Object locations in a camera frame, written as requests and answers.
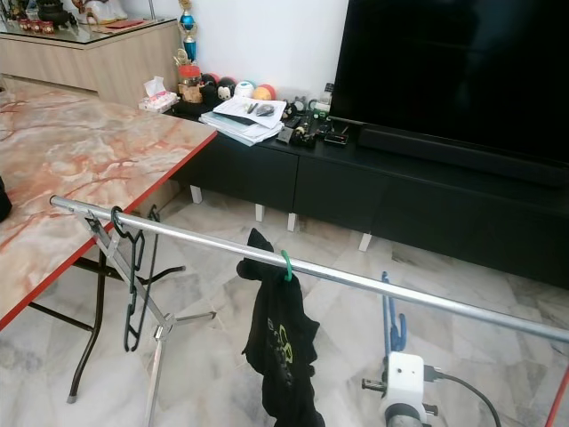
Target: blue hanger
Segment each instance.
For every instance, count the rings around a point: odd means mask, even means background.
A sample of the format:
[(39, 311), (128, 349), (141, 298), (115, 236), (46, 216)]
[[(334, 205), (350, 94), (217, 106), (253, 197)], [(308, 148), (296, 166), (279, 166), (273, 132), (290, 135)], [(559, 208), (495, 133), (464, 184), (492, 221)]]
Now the blue hanger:
[[(387, 271), (383, 271), (381, 274), (381, 281), (383, 283), (389, 283)], [(405, 320), (405, 314), (399, 313), (399, 322), (401, 334), (399, 334), (399, 329), (397, 329), (395, 299), (383, 295), (383, 333), (386, 356), (392, 351), (403, 351), (407, 344), (407, 322)]]

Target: marble table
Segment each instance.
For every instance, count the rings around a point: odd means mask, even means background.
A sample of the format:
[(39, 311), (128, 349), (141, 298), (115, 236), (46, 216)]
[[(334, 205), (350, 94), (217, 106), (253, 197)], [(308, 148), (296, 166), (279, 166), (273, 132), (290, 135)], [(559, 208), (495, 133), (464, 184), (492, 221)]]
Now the marble table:
[(54, 194), (132, 211), (213, 137), (206, 125), (45, 89), (0, 93), (0, 330), (92, 245)]

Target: black cable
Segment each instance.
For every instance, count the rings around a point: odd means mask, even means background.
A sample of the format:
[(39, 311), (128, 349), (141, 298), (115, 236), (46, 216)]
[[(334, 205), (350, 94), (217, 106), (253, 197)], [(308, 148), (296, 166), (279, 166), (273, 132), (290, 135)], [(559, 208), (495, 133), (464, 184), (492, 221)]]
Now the black cable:
[(452, 375), (447, 375), (444, 374), (442, 372), (438, 373), (438, 378), (442, 379), (442, 380), (449, 380), (449, 381), (454, 381), (455, 383), (458, 383), (460, 385), (463, 385), (464, 387), (466, 387), (467, 389), (469, 389), (470, 391), (472, 391), (474, 394), (476, 394), (479, 398), (481, 398), (484, 403), (486, 403), (486, 405), (488, 406), (488, 408), (490, 409), (490, 412), (492, 413), (492, 416), (494, 417), (494, 422), (496, 423), (496, 427), (501, 427), (501, 423), (500, 423), (500, 417), (498, 416), (498, 413), (496, 412), (496, 409), (494, 408), (494, 405), (492, 404), (492, 402), (482, 393), (482, 391), (478, 391), (477, 389), (475, 389), (473, 386), (471, 386), (470, 384), (468, 384), (466, 381), (463, 381), (460, 378), (457, 378), (456, 376), (452, 376)]

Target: paper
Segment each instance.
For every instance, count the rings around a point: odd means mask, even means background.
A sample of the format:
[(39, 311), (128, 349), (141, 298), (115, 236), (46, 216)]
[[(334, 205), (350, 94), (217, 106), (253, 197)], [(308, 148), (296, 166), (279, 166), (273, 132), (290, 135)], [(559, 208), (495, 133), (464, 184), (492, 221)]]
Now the paper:
[(220, 116), (215, 113), (204, 113), (199, 121), (209, 126), (215, 127), (221, 133), (234, 138), (235, 140), (251, 147), (257, 142), (265, 141), (267, 138), (277, 135), (283, 129), (283, 123), (278, 122), (273, 128), (263, 125), (244, 125), (228, 117)]
[(152, 99), (153, 96), (156, 96), (159, 93), (162, 92), (165, 93), (166, 88), (164, 87), (164, 78), (154, 76), (152, 80), (144, 84), (144, 89), (146, 89), (146, 94), (150, 99)]
[[(247, 113), (252, 105), (257, 104), (255, 110)], [(272, 105), (275, 112), (272, 116), (257, 116), (257, 109), (261, 105)], [(233, 97), (223, 102), (221, 105), (213, 109), (214, 113), (227, 114), (230, 116), (249, 118), (253, 122), (263, 125), (269, 129), (273, 129), (280, 121), (285, 111), (286, 102), (284, 101), (259, 101), (251, 98)]]

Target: trophy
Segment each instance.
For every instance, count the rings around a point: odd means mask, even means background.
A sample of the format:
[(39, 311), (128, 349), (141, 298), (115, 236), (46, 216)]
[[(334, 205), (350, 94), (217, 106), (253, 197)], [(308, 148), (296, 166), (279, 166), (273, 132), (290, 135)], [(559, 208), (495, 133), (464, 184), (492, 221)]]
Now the trophy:
[(184, 10), (178, 22), (180, 32), (184, 35), (184, 50), (188, 54), (188, 59), (194, 62), (196, 60), (196, 40), (194, 36), (196, 35), (197, 25), (194, 21), (194, 17), (189, 12), (192, 7), (192, 2), (191, 0), (179, 0), (179, 3), (180, 7)]

